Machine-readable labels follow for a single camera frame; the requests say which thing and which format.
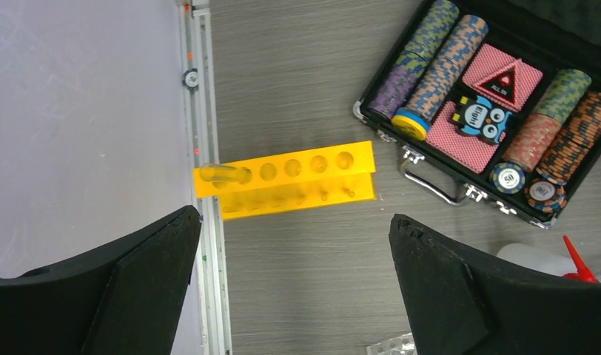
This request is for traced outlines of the yellow test tube rack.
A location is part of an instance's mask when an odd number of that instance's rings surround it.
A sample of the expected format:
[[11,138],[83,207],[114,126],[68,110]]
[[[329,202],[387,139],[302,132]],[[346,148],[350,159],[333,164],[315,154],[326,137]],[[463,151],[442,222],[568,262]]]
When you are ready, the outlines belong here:
[[224,220],[339,205],[376,198],[371,141],[238,160],[249,183],[211,183],[194,170],[198,198],[216,197]]

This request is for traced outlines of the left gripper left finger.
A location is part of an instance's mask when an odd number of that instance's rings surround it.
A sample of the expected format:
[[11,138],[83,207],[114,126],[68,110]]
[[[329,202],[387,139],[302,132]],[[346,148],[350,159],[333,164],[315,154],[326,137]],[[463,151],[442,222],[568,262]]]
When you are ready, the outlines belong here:
[[169,354],[201,217],[182,207],[142,229],[0,278],[0,354]]

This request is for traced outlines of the clear plastic well plate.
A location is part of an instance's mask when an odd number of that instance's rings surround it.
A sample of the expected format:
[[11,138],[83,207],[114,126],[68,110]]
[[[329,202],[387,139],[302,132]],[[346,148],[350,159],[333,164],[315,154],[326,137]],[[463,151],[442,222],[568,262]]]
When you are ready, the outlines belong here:
[[412,333],[406,333],[367,345],[366,355],[417,355],[417,349]]

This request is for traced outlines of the clear test tube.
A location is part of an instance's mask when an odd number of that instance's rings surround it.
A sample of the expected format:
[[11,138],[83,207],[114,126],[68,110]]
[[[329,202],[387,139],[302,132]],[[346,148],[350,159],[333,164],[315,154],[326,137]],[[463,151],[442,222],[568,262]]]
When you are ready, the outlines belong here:
[[198,169],[198,176],[211,183],[246,184],[252,179],[252,172],[244,167],[207,163]]

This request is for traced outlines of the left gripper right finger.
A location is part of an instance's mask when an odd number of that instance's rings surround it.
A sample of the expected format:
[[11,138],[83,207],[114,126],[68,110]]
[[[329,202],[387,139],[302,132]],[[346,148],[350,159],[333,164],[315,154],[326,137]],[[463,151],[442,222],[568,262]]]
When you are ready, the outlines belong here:
[[601,354],[601,284],[515,265],[404,214],[389,242],[419,354]]

